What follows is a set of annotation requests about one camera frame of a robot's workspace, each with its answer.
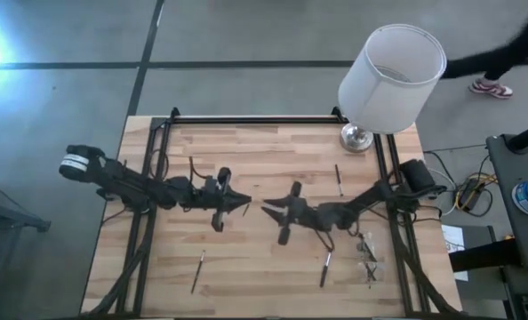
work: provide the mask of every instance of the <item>pen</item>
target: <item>pen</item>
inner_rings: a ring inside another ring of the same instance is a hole
[[[335,165],[335,174],[337,175],[337,187],[339,188],[339,196],[343,196],[343,190],[341,189],[341,176],[339,176],[339,167]]]
[[[324,269],[321,272],[321,281],[319,282],[319,287],[323,288],[325,285],[325,278],[327,277],[327,269],[329,268],[329,262],[332,259],[332,252],[327,253],[327,259],[325,260]]]
[[[196,268],[195,280],[193,281],[193,286],[191,287],[191,294],[193,294],[193,292],[195,291],[196,280],[199,278],[199,273],[201,273],[201,266],[203,266],[203,260],[204,260],[204,250],[203,250],[203,253],[201,254],[201,259],[199,260],[199,266]]]

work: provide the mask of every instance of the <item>wooden tabletop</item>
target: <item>wooden tabletop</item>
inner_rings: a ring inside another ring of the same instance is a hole
[[[150,121],[150,116],[132,116],[125,126],[118,159],[127,160],[137,172]],[[244,208],[226,216],[222,233],[211,227],[213,211],[183,212],[179,206],[158,210],[142,316],[403,316],[386,220],[370,212],[360,219],[360,229],[379,261],[377,281],[368,284],[362,254],[356,248],[358,239],[334,228],[335,251],[325,287],[320,288],[326,251],[316,234],[292,226],[290,242],[280,246],[277,223],[260,209],[263,199],[286,196],[296,180],[302,183],[301,196],[310,205],[348,201],[370,188],[379,178],[374,148],[363,154],[346,152],[339,143],[340,129],[340,124],[174,125],[166,151],[169,175],[189,176],[189,156],[201,174],[216,175],[227,166],[232,171],[231,187],[252,196],[252,204],[244,217]],[[401,162],[423,158],[415,126],[396,134],[396,146]],[[391,168],[390,156],[386,159]],[[339,197],[335,164],[344,197]],[[196,186],[202,183],[194,179]],[[118,202],[108,204],[105,217],[122,208]],[[384,206],[375,209],[386,214]],[[419,212],[419,218],[435,216],[436,212]],[[130,226],[127,213],[102,227],[83,311],[96,306],[120,275]],[[423,221],[415,224],[415,231],[426,274],[460,309],[440,223]],[[203,268],[191,294],[203,250]],[[129,308],[136,276],[137,272],[129,290]],[[416,306],[412,274],[409,281]]]

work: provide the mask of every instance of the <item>silver lamp base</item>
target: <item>silver lamp base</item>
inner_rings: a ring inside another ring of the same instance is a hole
[[[372,144],[372,132],[360,129],[356,124],[345,124],[341,130],[340,142],[349,152],[364,152]]]

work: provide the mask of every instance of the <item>lamp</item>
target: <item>lamp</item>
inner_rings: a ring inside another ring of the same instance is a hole
[[[412,125],[445,66],[444,49],[428,32],[403,24],[376,29],[339,87],[340,109],[349,120],[341,131],[343,147],[362,152],[373,133]]]

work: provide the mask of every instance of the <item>paper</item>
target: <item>paper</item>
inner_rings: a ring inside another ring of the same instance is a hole
[[[448,249],[448,253],[465,250],[462,228],[442,225],[442,232],[444,233],[445,247]],[[461,281],[469,280],[467,271],[455,272],[453,277]]]

